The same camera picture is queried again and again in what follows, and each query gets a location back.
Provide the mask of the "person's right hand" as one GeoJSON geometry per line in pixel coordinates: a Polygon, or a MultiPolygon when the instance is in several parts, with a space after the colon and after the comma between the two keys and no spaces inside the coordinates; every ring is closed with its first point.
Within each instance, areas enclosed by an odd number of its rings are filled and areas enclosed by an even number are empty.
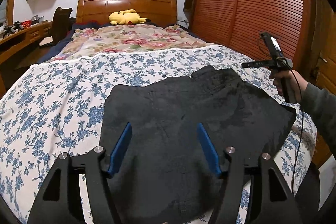
{"type": "Polygon", "coordinates": [[[290,84],[290,88],[294,91],[295,100],[297,101],[297,103],[301,102],[308,82],[297,71],[271,71],[269,78],[273,80],[273,84],[276,87],[278,94],[282,97],[284,96],[284,92],[281,84],[281,79],[286,79],[290,84]]]}

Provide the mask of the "right forearm grey sleeve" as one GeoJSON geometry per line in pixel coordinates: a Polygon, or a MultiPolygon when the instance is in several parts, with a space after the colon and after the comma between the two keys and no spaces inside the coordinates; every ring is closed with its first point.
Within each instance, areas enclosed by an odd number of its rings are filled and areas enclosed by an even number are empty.
{"type": "Polygon", "coordinates": [[[336,142],[336,99],[326,89],[307,84],[301,106],[307,114],[309,114],[318,130],[322,135],[331,153],[335,156],[336,142]]]}

